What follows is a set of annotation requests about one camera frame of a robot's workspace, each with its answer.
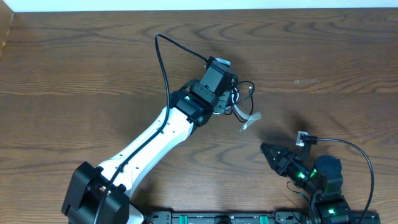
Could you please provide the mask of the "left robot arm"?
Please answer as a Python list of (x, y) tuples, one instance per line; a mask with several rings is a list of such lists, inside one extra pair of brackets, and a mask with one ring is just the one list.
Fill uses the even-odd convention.
[(80, 164), (72, 174), (62, 213), (69, 223), (143, 223), (130, 198), (141, 180), (176, 145), (215, 113), (222, 113), (238, 77), (231, 64), (210, 57), (201, 80), (170, 95), (170, 104), (132, 143), (97, 167)]

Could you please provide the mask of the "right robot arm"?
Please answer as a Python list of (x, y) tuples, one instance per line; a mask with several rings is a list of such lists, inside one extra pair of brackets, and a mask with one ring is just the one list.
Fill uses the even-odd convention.
[(356, 219), (341, 194), (343, 176), (341, 161), (333, 156), (320, 156), (312, 168), (305, 165), (310, 147), (303, 153), (295, 154), (283, 146), (261, 144), (261, 152), (271, 169), (282, 177), (288, 177), (310, 196), (309, 211), (304, 214), (302, 223), (350, 223)]

